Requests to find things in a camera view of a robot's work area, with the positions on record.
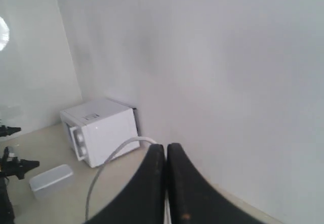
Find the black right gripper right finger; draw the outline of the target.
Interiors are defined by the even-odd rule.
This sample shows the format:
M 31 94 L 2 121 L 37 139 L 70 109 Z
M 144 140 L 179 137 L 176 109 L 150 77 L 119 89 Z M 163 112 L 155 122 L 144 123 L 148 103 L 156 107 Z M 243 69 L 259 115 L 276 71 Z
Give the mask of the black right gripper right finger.
M 215 189 L 179 143 L 167 147 L 168 197 L 172 223 L 278 223 L 225 191 Z

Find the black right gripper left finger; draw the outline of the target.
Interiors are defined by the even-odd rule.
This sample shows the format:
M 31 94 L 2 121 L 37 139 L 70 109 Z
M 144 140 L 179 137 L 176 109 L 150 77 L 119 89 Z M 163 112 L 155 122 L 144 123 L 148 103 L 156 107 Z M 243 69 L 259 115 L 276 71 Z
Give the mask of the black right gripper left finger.
M 165 153 L 153 144 L 121 192 L 87 223 L 164 223 Z

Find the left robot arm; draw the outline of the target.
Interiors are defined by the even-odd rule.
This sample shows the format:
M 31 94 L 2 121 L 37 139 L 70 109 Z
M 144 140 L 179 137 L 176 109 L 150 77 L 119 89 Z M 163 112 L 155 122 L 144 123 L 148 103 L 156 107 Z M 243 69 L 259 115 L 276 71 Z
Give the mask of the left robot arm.
M 25 179 L 25 174 L 40 166 L 39 161 L 20 159 L 13 147 L 6 146 L 1 156 L 1 223 L 14 223 L 15 214 L 7 185 L 10 176 Z

